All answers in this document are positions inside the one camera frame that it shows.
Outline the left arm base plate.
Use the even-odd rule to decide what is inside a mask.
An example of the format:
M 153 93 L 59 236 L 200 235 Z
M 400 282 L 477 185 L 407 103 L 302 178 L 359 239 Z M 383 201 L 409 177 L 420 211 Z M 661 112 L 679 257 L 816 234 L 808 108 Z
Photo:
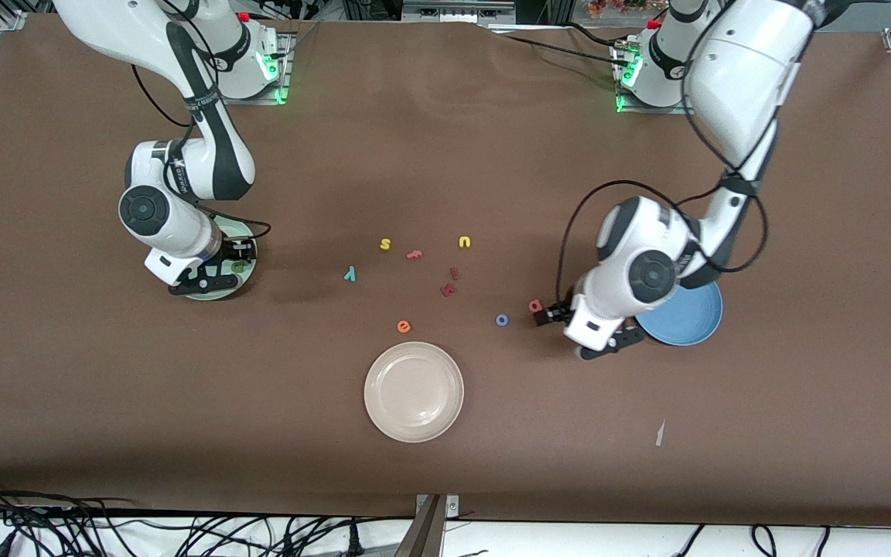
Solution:
M 612 60 L 623 61 L 614 70 L 616 109 L 654 115 L 688 115 L 679 98 L 678 79 L 668 79 L 653 60 L 647 59 L 640 44 L 616 41 L 609 47 Z

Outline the brown paper table cover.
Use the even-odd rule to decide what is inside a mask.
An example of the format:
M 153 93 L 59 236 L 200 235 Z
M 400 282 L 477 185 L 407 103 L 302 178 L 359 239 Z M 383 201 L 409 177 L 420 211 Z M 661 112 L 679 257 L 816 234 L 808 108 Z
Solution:
M 402 516 L 453 493 L 478 519 L 891 525 L 877 34 L 807 50 L 760 191 L 770 243 L 721 279 L 717 332 L 592 362 L 529 302 L 554 298 L 592 188 L 714 186 L 721 163 L 684 119 L 616 113 L 596 61 L 381 22 L 312 29 L 287 104 L 230 112 L 257 182 L 223 209 L 273 230 L 236 296 L 178 299 L 117 207 L 133 148 L 180 131 L 56 15 L 2 37 L 0 489 L 160 510 Z M 364 405 L 376 357 L 410 341 L 448 352 L 466 385 L 456 422 L 422 443 L 386 437 Z

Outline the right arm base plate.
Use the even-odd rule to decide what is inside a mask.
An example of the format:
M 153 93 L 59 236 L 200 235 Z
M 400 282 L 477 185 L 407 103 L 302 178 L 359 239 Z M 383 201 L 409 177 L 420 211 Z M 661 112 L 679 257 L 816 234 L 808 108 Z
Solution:
M 211 57 L 227 104 L 280 105 L 287 100 L 296 34 L 245 22 L 244 41 Z

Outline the beige plate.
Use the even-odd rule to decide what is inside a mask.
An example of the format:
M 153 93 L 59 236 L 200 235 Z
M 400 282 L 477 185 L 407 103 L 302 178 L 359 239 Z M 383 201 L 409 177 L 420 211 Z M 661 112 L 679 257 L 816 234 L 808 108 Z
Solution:
M 456 360 L 426 342 L 386 349 L 369 367 L 364 382 L 371 423 L 386 437 L 404 443 L 442 436 L 459 418 L 465 397 Z

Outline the aluminium post with bracket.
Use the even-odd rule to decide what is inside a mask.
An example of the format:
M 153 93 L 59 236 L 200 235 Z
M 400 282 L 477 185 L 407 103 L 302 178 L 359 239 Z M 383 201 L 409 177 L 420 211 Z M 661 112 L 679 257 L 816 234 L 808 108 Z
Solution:
M 415 518 L 394 557 L 442 557 L 446 522 L 458 517 L 458 494 L 418 494 Z

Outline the orange artificial flowers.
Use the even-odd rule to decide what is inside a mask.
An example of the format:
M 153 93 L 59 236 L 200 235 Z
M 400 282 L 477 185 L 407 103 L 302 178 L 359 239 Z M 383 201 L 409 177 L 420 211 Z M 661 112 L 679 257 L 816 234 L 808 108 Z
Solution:
M 644 13 L 650 0 L 587 0 L 586 10 L 591 20 L 619 19 Z

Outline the grey metal box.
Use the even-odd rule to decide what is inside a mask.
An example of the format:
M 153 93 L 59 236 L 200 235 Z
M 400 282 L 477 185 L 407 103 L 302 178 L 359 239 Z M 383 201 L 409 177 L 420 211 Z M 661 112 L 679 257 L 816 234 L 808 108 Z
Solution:
M 515 25 L 515 0 L 402 0 L 402 22 L 473 22 Z

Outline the pale green plate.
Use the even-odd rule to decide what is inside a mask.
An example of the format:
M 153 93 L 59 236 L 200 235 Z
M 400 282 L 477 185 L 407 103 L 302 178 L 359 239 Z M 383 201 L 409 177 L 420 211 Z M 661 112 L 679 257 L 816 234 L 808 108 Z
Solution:
M 225 217 L 215 217 L 213 222 L 222 235 L 219 253 L 169 288 L 174 296 L 198 301 L 226 299 L 243 288 L 257 268 L 258 245 L 250 227 Z

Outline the blue plate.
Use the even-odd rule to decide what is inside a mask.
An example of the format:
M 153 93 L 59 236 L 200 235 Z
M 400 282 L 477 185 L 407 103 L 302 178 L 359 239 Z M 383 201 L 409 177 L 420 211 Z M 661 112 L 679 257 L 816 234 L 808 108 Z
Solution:
M 637 315 L 637 324 L 655 341 L 673 347 L 690 347 L 706 341 L 722 322 L 724 303 L 718 283 L 700 288 L 678 286 L 661 306 Z

